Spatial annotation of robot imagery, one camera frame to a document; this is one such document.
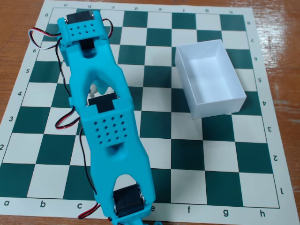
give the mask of chessboard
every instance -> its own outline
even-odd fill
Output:
[[[114,25],[109,42],[133,98],[156,193],[145,219],[299,224],[252,9],[46,0],[36,27],[58,33],[58,18],[85,10]],[[34,38],[42,47],[57,41]],[[193,120],[175,49],[214,39],[223,41],[247,99],[238,113]],[[70,69],[60,59],[69,88]],[[54,126],[69,111],[55,50],[30,43],[0,126],[1,214],[75,218],[95,204],[81,123]],[[123,175],[115,189],[132,182]],[[105,216],[99,209],[90,218]]]

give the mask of green square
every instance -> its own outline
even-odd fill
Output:
[[[171,150],[172,169],[204,170],[203,141],[172,139]]]
[[[70,165],[75,135],[44,135],[37,164]]]
[[[155,203],[171,203],[171,170],[151,169]]]
[[[243,207],[238,172],[205,171],[208,205]]]
[[[143,87],[171,88],[171,67],[145,66]]]
[[[92,15],[94,11],[100,12],[100,9],[78,8],[78,9],[76,10],[76,13],[81,13],[81,12],[85,12],[85,11],[89,11],[89,13]]]
[[[70,85],[66,84],[66,87],[70,91]],[[67,93],[65,86],[62,83],[58,83],[56,86],[51,107],[70,108],[69,94]]]
[[[143,88],[142,87],[129,87],[135,110],[142,110],[142,98]]]
[[[142,111],[140,137],[171,138],[171,113]]]
[[[125,11],[123,27],[147,27],[148,12]]]
[[[144,65],[146,46],[120,45],[118,64]]]
[[[46,32],[48,32],[49,34],[57,34],[59,32],[58,25],[49,23],[47,25]],[[55,41],[55,42],[57,42],[57,38],[56,37],[44,36],[43,41]]]
[[[222,30],[246,31],[243,15],[220,15]]]
[[[87,170],[89,178],[91,182],[93,182],[90,176],[89,166],[87,166]],[[84,166],[70,166],[63,199],[95,200],[94,192],[86,177]]]
[[[105,27],[105,31],[108,34],[111,27]],[[122,27],[113,27],[112,35],[109,38],[109,43],[113,45],[119,45],[121,42]]]
[[[32,69],[29,82],[57,83],[59,76],[60,67],[58,65],[58,61],[36,61]]]
[[[80,129],[82,126],[83,125],[81,124],[81,121],[79,120],[76,135],[79,135],[79,132],[80,132]]]
[[[172,29],[196,29],[195,13],[172,13]]]
[[[33,164],[2,163],[0,167],[0,196],[26,198],[33,170]]]
[[[236,142],[241,173],[273,173],[268,144]]]
[[[226,49],[235,69],[253,69],[250,50]]]
[[[222,32],[218,30],[197,30],[197,42],[222,40]]]
[[[15,121],[13,133],[43,134],[50,108],[21,106]]]
[[[175,67],[175,54],[176,54],[176,47],[172,47],[172,67]]]
[[[146,45],[150,46],[172,46],[172,30],[171,29],[147,29]]]
[[[202,118],[203,140],[234,142],[231,115]]]
[[[188,102],[182,88],[172,88],[172,112],[189,113]]]
[[[245,91],[246,100],[239,112],[233,113],[236,115],[252,115],[261,116],[261,106],[259,104],[259,98],[257,91]]]

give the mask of white cardboard box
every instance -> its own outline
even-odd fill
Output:
[[[221,40],[178,45],[175,64],[193,119],[240,111],[246,94]]]

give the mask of turquoise 3d printed robot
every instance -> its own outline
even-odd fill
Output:
[[[70,106],[75,108],[91,153],[95,200],[114,224],[142,225],[155,200],[148,155],[136,128],[134,105],[121,68],[116,64],[101,14],[81,12],[58,19],[60,51],[70,66]],[[87,105],[91,84],[115,94]],[[129,174],[136,184],[113,191],[117,178]]]

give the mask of wooden table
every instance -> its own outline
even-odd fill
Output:
[[[252,7],[300,209],[300,1],[299,0],[112,0],[168,5]],[[43,0],[0,0],[0,117],[6,109]],[[107,220],[0,216],[0,224],[109,224]]]

